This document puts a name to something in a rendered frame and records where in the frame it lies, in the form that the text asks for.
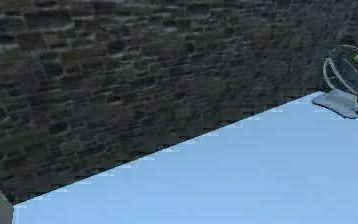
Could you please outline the grey baby swing seat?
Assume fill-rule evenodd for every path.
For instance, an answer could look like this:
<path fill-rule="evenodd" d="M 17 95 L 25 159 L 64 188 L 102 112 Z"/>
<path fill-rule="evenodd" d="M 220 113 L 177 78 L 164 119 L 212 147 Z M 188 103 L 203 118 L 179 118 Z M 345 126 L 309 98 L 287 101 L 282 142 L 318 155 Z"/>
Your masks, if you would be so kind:
<path fill-rule="evenodd" d="M 314 97 L 312 103 L 343 118 L 357 119 L 358 70 L 345 58 L 340 46 L 327 51 L 322 75 L 330 91 Z"/>

